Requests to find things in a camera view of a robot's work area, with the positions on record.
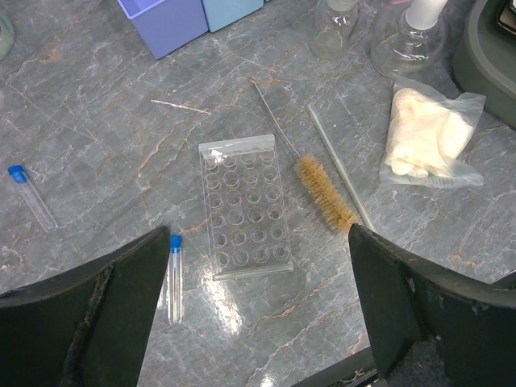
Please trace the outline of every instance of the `test tube with blue cap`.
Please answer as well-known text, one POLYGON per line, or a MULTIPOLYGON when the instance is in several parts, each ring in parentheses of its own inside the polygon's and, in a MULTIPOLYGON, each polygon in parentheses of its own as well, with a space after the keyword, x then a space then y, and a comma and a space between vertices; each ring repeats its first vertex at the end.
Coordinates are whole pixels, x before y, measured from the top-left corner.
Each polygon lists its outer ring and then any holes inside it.
POLYGON ((178 324, 183 318, 183 262, 181 236, 170 236, 170 256, 167 268, 168 309, 170 325, 178 324))
POLYGON ((9 172, 13 181, 16 183, 16 187, 18 191, 22 195, 25 202, 29 205, 29 208, 34 213, 38 222, 40 222, 41 227, 46 232, 51 232, 57 229, 56 220, 53 218, 50 211, 41 200, 40 195, 35 190, 31 181, 28 179, 25 170, 21 165, 11 165, 7 172, 9 172))

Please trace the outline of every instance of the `brush bristles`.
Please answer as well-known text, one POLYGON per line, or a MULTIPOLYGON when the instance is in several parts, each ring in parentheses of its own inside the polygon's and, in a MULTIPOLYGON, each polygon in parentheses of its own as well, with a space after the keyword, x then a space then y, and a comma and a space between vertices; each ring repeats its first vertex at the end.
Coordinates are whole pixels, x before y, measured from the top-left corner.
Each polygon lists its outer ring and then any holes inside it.
POLYGON ((313 155, 305 155, 296 164, 296 173, 315 199, 331 228, 349 232, 357 216, 339 196, 322 165, 313 155))

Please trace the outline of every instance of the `table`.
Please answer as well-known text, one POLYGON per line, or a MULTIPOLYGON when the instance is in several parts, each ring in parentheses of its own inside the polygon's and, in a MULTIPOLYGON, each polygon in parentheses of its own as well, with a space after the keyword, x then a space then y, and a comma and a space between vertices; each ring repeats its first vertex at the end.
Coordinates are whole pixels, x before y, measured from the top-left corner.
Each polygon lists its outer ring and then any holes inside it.
MULTIPOLYGON (((381 4, 362 2, 349 55, 333 62, 306 45, 314 4, 266 3, 155 61, 115 1, 4 0, 17 35, 0 66, 0 292, 167 225, 184 236, 185 322, 171 327, 156 313, 139 385, 290 386, 366 347, 346 237, 324 223, 279 136, 294 271, 211 280, 198 144, 276 134, 249 77, 343 191, 306 112, 317 106, 380 234, 482 281, 515 270, 516 133, 483 114, 465 152, 482 187, 380 187, 393 83, 366 52, 381 4), (10 185, 14 163, 28 168, 56 233, 41 230, 10 185)), ((470 5, 445 10, 454 42, 470 5)), ((451 53, 418 79, 455 98, 451 53)))

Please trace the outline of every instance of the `plastic bag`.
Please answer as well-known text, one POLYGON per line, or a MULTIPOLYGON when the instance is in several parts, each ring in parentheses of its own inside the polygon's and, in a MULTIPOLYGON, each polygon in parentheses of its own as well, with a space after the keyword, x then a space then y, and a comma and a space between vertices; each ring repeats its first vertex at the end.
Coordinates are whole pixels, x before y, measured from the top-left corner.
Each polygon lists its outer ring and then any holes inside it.
POLYGON ((484 178, 456 157, 471 139, 484 102, 485 96, 473 93, 447 99, 428 85, 399 77, 381 184, 444 189, 483 185, 484 178))

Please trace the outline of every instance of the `blue box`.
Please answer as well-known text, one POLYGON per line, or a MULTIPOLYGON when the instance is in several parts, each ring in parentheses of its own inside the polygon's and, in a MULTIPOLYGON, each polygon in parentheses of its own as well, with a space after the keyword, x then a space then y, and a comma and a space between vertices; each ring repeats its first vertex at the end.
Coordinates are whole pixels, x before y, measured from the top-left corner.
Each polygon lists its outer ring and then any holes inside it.
POLYGON ((202 0, 211 32, 259 10, 264 0, 202 0))
POLYGON ((202 0, 119 0, 156 59, 208 31, 202 0))

